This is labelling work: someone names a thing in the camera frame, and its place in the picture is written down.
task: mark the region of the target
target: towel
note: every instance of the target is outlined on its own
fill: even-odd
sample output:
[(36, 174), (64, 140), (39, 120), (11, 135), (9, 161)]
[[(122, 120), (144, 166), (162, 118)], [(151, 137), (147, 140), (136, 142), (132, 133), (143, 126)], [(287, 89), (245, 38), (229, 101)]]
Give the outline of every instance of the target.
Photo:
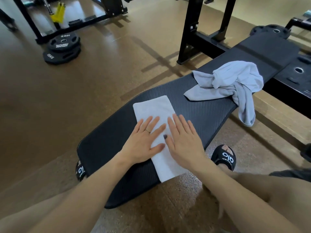
[(252, 62), (232, 61), (206, 74), (192, 71), (198, 85), (184, 95), (190, 101), (205, 101), (232, 96), (239, 106), (239, 119), (246, 126), (255, 121), (255, 108), (252, 93), (263, 87), (263, 78)]
[[(152, 131), (159, 128), (163, 123), (166, 123), (166, 129), (154, 140), (151, 147), (154, 147), (160, 143), (165, 144), (163, 135), (171, 135), (169, 126), (167, 124), (167, 118), (172, 117), (172, 115), (175, 113), (168, 97), (161, 96), (149, 101), (135, 103), (133, 104), (133, 108), (137, 121), (140, 119), (146, 120), (149, 116), (153, 116), (153, 118), (157, 116), (160, 117), (159, 122)], [(161, 182), (187, 172), (186, 169), (179, 166), (172, 158), (167, 145), (165, 145), (165, 148), (160, 153), (153, 156), (151, 160)]]

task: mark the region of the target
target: weight plate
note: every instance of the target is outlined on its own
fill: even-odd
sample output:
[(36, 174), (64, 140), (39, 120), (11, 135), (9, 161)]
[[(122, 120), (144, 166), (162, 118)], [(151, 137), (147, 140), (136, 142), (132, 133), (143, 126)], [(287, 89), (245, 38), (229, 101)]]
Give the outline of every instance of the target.
[(75, 33), (65, 33), (51, 39), (48, 43), (48, 49), (54, 52), (65, 52), (71, 50), (80, 44), (80, 37)]
[(262, 32), (269, 32), (283, 39), (288, 39), (290, 36), (290, 30), (276, 24), (269, 24), (267, 26), (256, 26), (251, 30), (249, 34), (254, 35)]
[(73, 59), (77, 58), (80, 52), (81, 52), (81, 48), (79, 45), (67, 52), (56, 53), (56, 52), (48, 50), (48, 51), (43, 52), (43, 59), (48, 64), (60, 65), (60, 64), (68, 63), (69, 61), (72, 61)]

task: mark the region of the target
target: workout bench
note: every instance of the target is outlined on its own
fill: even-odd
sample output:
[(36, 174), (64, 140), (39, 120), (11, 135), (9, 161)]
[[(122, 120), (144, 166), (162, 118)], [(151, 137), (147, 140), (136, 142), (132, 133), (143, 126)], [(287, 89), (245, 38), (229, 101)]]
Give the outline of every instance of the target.
[[(273, 78), (297, 57), (299, 47), (269, 33), (253, 35), (231, 49), (222, 45), (233, 7), (226, 7), (222, 27), (212, 36), (193, 31), (197, 22), (193, 18), (200, 15), (191, 6), (199, 5), (197, 0), (189, 0), (184, 33), (178, 63), (183, 63), (201, 51), (212, 61), (198, 71), (212, 74), (213, 70), (230, 61), (249, 61), (257, 65), (264, 82)], [(79, 144), (77, 153), (86, 175), (90, 176), (111, 160), (119, 152), (133, 131), (137, 121), (133, 104), (166, 95), (175, 112), (191, 120), (199, 134), (204, 149), (210, 144), (229, 115), (237, 108), (231, 98), (210, 101), (189, 101), (184, 93), (197, 84), (190, 73), (182, 78), (149, 89), (130, 100), (111, 117), (88, 134)], [(112, 191), (105, 208), (115, 208), (153, 188), (160, 180), (151, 159), (133, 165)]]

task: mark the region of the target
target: weight plate center hole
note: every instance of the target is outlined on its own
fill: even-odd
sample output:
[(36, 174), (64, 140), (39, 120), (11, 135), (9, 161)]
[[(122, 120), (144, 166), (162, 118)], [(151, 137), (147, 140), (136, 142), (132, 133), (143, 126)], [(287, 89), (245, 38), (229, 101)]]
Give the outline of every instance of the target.
[(304, 72), (304, 70), (302, 68), (299, 68), (299, 67), (296, 67), (294, 68), (294, 70), (299, 73), (299, 74), (302, 74)]

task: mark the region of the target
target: hand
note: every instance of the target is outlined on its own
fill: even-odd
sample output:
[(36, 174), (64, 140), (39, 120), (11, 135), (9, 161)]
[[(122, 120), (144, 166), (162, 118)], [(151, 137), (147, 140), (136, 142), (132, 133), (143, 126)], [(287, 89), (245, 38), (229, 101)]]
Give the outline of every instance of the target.
[(173, 159), (183, 168), (193, 172), (193, 169), (206, 158), (202, 141), (197, 134), (192, 122), (180, 115), (179, 118), (173, 114), (173, 119), (169, 117), (167, 123), (172, 136), (167, 136), (165, 142)]
[(157, 122), (160, 120), (160, 117), (156, 117), (152, 122), (151, 120), (152, 116), (147, 118), (145, 122), (143, 119), (138, 121), (132, 134), (120, 151), (120, 153), (128, 158), (131, 165), (150, 159), (152, 156), (161, 152), (165, 147), (165, 144), (161, 143), (151, 148), (153, 141), (165, 130), (166, 127), (166, 124), (162, 124), (150, 134), (149, 132), (153, 130)]

